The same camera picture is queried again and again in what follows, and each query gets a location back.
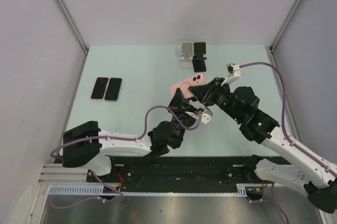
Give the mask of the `black rectangular phone stand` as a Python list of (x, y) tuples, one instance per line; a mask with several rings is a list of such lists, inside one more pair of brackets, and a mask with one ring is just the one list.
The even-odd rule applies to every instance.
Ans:
[(206, 42), (196, 42), (193, 44), (194, 55), (192, 59), (193, 69), (195, 73), (206, 72), (205, 57)]

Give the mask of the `white phone stand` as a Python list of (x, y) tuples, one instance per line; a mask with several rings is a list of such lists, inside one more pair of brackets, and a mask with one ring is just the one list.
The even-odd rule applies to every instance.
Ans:
[(182, 42), (181, 43), (181, 68), (193, 67), (193, 43)]

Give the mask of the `black phone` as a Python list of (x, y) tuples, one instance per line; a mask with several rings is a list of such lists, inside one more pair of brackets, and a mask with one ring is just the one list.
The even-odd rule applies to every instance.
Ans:
[(118, 97), (119, 97), (120, 90), (121, 90), (121, 85), (122, 85), (121, 78), (110, 78), (104, 100), (105, 101), (118, 101)]

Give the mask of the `pink case phone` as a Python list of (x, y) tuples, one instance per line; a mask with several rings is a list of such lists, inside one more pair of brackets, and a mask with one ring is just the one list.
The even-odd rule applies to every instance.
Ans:
[(107, 77), (98, 77), (95, 81), (90, 99), (103, 100), (109, 79)]

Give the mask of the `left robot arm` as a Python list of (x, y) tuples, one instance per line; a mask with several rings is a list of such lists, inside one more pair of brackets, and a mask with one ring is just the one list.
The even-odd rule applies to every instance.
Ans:
[(176, 90), (169, 106), (170, 121), (162, 121), (152, 130), (140, 135), (118, 134), (99, 128), (97, 121), (88, 121), (63, 134), (63, 144), (51, 155), (61, 160), (65, 168), (84, 167), (104, 181), (116, 177), (112, 156), (150, 156), (167, 154), (179, 148), (187, 130), (195, 130), (201, 123), (207, 124), (211, 115), (206, 109), (196, 109)]

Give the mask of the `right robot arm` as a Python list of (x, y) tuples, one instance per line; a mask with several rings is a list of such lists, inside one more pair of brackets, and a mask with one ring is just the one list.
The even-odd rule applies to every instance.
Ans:
[(231, 91), (229, 85), (217, 77), (208, 84), (191, 86), (189, 91), (204, 106), (217, 105), (234, 119), (247, 140), (274, 151), (295, 167), (280, 167), (262, 158), (244, 167), (246, 181), (273, 181), (298, 191), (326, 213), (336, 211), (336, 164), (288, 135), (275, 119), (261, 111), (260, 100), (251, 87)]

